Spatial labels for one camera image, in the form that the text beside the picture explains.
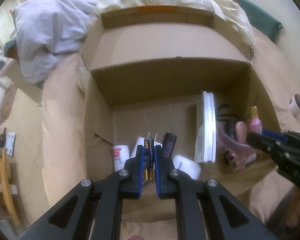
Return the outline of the large cardboard box on floor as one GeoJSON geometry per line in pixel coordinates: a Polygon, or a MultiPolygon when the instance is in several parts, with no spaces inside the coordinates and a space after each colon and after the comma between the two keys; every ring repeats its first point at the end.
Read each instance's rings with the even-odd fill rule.
{"type": "Polygon", "coordinates": [[[26,81],[19,64],[13,59],[8,59],[0,71],[0,77],[8,77],[21,91],[23,91],[35,103],[42,101],[42,90],[33,83],[26,81]]]}

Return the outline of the black purple lighter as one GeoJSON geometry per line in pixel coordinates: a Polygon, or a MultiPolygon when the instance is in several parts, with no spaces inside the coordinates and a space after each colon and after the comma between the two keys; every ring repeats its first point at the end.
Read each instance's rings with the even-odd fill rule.
{"type": "Polygon", "coordinates": [[[177,136],[173,133],[166,133],[162,144],[162,154],[165,158],[170,158],[177,140],[177,136]]]}

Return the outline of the white box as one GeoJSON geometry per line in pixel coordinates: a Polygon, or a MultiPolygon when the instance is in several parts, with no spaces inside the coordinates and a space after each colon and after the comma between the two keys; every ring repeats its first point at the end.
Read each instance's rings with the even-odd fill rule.
{"type": "Polygon", "coordinates": [[[197,102],[196,140],[194,161],[214,163],[216,161],[217,132],[215,101],[212,92],[202,91],[197,102]]]}

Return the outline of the pink paw toy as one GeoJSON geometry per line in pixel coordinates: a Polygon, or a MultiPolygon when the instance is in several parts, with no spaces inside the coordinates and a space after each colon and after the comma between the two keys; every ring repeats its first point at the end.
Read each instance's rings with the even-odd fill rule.
{"type": "Polygon", "coordinates": [[[235,132],[236,132],[237,141],[240,144],[245,144],[248,135],[247,125],[243,121],[237,122],[235,126],[235,132]]]}

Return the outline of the lavender white duvet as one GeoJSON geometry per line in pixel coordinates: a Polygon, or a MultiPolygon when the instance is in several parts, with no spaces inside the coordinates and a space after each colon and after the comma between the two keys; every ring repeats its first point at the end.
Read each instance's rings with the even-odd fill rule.
{"type": "Polygon", "coordinates": [[[27,0],[12,11],[15,36],[4,54],[27,82],[40,83],[62,57],[82,46],[100,0],[27,0]]]}

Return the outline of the white red-label pill bottle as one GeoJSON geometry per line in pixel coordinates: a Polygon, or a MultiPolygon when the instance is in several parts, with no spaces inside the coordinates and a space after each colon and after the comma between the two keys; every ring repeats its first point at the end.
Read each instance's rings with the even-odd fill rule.
{"type": "Polygon", "coordinates": [[[130,158],[129,147],[127,145],[116,145],[112,150],[114,171],[124,169],[125,162],[130,158]]]}

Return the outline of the brown cardboard box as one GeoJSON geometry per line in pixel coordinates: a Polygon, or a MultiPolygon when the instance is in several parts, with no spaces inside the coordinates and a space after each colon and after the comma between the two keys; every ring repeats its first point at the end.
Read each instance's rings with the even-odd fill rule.
{"type": "Polygon", "coordinates": [[[85,93],[87,176],[107,178],[111,147],[147,134],[177,136],[175,154],[194,157],[201,93],[212,92],[239,117],[256,105],[262,123],[279,130],[248,46],[213,13],[150,6],[104,12],[81,48],[90,72],[85,93]]]}

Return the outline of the small white bottle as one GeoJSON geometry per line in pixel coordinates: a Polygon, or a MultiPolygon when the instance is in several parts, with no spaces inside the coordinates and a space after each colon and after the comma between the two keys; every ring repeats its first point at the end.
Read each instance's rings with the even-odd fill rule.
{"type": "Polygon", "coordinates": [[[254,162],[257,159],[257,154],[252,154],[249,157],[247,157],[245,164],[250,164],[252,162],[254,162]]]}

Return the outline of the white earbuds case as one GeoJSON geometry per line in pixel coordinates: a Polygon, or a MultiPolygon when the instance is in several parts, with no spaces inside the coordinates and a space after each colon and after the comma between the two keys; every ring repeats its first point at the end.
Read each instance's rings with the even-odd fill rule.
{"type": "Polygon", "coordinates": [[[202,168],[198,163],[196,163],[190,159],[187,159],[181,155],[175,155],[172,158],[172,161],[173,161],[174,167],[176,169],[185,172],[192,179],[195,179],[195,180],[199,179],[202,168]]]}

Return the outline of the pink perfume bottle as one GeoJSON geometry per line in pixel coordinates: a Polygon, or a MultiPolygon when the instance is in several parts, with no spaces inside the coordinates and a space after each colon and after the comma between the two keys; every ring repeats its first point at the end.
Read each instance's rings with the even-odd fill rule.
{"type": "Polygon", "coordinates": [[[250,132],[262,134],[262,122],[258,117],[257,106],[250,108],[251,120],[250,120],[250,132]]]}

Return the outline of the white jar brown lid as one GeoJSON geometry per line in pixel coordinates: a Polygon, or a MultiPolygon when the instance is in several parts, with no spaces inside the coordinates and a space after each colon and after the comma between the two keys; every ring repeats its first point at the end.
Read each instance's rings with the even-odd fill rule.
{"type": "Polygon", "coordinates": [[[300,95],[296,93],[289,101],[288,107],[294,117],[300,115],[300,95]]]}

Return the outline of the tan bed sheet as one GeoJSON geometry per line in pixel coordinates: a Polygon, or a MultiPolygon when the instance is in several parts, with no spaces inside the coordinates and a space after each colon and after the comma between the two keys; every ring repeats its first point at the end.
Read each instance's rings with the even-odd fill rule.
{"type": "MultiPolygon", "coordinates": [[[[204,72],[198,80],[212,87],[225,78],[226,87],[215,93],[217,103],[230,103],[231,110],[240,115],[256,103],[265,127],[300,133],[300,116],[295,118],[288,110],[288,100],[300,95],[300,77],[266,35],[254,30],[254,36],[256,55],[251,68],[238,77],[233,76],[233,67],[216,68],[216,77],[204,72]]],[[[83,68],[80,54],[66,56],[43,88],[43,179],[50,205],[82,179],[110,175],[114,170],[112,146],[132,146],[147,132],[159,139],[167,132],[176,134],[174,155],[193,158],[198,93],[111,107],[92,76],[80,81],[83,68]]],[[[219,179],[279,239],[293,234],[286,218],[296,191],[268,158],[240,172],[231,172],[221,162],[205,164],[200,179],[207,176],[219,179]]]]}

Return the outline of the wooden chair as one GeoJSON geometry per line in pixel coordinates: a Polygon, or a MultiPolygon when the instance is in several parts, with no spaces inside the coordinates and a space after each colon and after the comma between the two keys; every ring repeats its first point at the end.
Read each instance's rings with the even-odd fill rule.
{"type": "Polygon", "coordinates": [[[12,191],[11,186],[8,181],[8,177],[6,174],[6,153],[7,149],[3,148],[0,155],[0,184],[1,184],[1,192],[3,197],[3,202],[6,206],[9,217],[13,220],[14,224],[20,225],[20,220],[17,216],[13,199],[12,199],[12,191]]]}

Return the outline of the white usb charger plug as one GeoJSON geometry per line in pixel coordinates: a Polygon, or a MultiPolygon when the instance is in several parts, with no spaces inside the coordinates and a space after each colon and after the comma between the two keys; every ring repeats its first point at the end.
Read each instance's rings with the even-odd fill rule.
{"type": "MultiPolygon", "coordinates": [[[[133,150],[132,150],[132,152],[131,152],[131,155],[130,155],[130,157],[131,158],[135,158],[135,156],[136,156],[136,153],[137,153],[137,149],[138,149],[138,146],[139,145],[141,145],[141,146],[143,146],[143,147],[146,147],[146,145],[148,144],[147,142],[146,142],[146,140],[148,140],[148,139],[150,139],[150,133],[148,133],[148,135],[147,135],[147,137],[145,138],[145,137],[138,137],[137,138],[137,140],[136,140],[136,143],[135,143],[135,145],[134,145],[134,147],[133,147],[133,150]]],[[[157,135],[154,137],[154,139],[153,139],[153,144],[154,144],[154,146],[161,146],[162,147],[162,143],[160,143],[160,142],[158,142],[157,141],[157,135]]]]}

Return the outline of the green pillow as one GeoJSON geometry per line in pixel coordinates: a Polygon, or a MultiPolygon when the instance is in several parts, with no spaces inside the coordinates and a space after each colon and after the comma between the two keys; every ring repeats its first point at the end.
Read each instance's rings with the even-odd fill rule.
{"type": "Polygon", "coordinates": [[[276,43],[280,30],[283,29],[280,21],[248,0],[233,1],[245,11],[253,27],[264,33],[273,43],[276,43]]]}

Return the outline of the gold black battery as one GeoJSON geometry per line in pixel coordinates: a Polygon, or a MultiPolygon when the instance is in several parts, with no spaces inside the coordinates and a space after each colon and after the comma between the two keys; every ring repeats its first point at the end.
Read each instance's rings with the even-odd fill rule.
{"type": "Polygon", "coordinates": [[[154,179],[154,144],[153,139],[146,140],[148,143],[144,147],[144,180],[153,180],[154,179]]]}

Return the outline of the white bathroom scale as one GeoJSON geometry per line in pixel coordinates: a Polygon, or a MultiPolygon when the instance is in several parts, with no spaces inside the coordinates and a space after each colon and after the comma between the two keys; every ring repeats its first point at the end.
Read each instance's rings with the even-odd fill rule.
{"type": "Polygon", "coordinates": [[[5,143],[5,148],[6,148],[6,153],[13,157],[14,154],[14,145],[15,145],[15,133],[7,133],[6,135],[6,143],[5,143]]]}

